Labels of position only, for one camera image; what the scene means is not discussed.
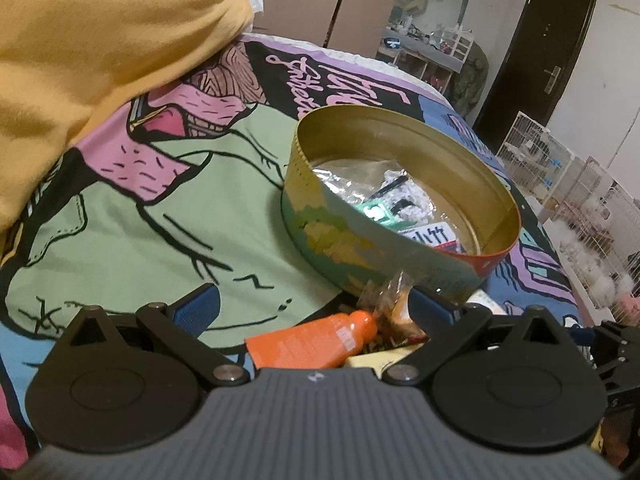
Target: yellow blanket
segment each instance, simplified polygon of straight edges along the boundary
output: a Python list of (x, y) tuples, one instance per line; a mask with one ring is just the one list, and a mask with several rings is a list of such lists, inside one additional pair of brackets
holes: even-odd
[(0, 0), (0, 253), (70, 145), (252, 18), (248, 0)]

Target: open metal tin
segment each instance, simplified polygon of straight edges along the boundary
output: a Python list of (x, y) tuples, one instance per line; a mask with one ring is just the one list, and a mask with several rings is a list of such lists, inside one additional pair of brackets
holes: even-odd
[[(456, 222), (467, 254), (406, 238), (332, 193), (313, 168), (343, 159), (396, 160)], [(513, 197), (473, 153), (420, 121), (361, 105), (318, 108), (298, 123), (282, 216), (305, 259), (351, 294), (404, 270), (456, 302), (467, 300), (495, 269), (521, 227)]]

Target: black circular disc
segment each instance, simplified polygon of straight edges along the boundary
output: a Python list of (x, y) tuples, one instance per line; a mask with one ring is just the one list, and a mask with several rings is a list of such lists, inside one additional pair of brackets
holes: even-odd
[(555, 345), (463, 355), (435, 375), (431, 399), (460, 433), (486, 446), (549, 452), (585, 442), (607, 405), (584, 362)]
[(193, 415), (200, 393), (187, 367), (152, 352), (100, 346), (72, 349), (68, 360), (43, 365), (34, 378), (26, 407), (43, 442), (123, 452), (169, 436)]

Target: pet cage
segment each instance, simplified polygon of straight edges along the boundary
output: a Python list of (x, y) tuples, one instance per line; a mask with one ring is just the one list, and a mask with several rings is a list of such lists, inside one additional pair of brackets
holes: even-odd
[(573, 152), (548, 128), (522, 112), (518, 112), (497, 156), (523, 195), (535, 197), (540, 205), (554, 195), (575, 160)]
[(593, 158), (578, 167), (575, 177), (566, 176), (551, 193), (551, 219), (564, 230), (559, 252), (596, 309), (640, 326), (638, 202)]

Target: bed sheet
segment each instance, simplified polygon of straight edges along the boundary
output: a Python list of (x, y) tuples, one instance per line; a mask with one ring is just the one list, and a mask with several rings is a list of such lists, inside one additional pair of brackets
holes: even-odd
[(565, 326), (580, 323), (529, 205), (440, 94), (375, 60), (247, 35), (126, 103), (34, 191), (0, 267), (1, 467), (38, 449), (25, 390), (83, 305), (134, 312), (213, 281), (222, 307), (201, 340), (250, 371), (246, 337), (337, 309), (344, 293), (293, 247), (279, 195), (296, 121), (341, 103), (424, 121), (487, 163), (512, 192), (523, 227), (484, 290), (510, 314), (542, 304)]

